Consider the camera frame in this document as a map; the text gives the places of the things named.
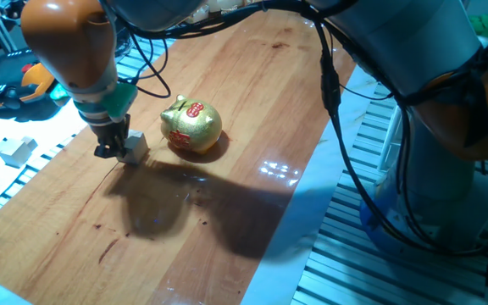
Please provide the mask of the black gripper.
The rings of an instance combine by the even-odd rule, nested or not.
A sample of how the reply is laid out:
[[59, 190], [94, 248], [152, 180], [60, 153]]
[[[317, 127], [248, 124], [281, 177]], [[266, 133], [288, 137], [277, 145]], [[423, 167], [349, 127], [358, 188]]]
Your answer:
[[125, 139], [128, 136], [130, 128], [130, 115], [126, 114], [120, 122], [113, 122], [110, 118], [87, 120], [93, 133], [97, 136], [97, 146], [94, 155], [99, 158], [115, 158], [117, 147], [117, 158], [125, 158], [127, 150], [125, 148]]

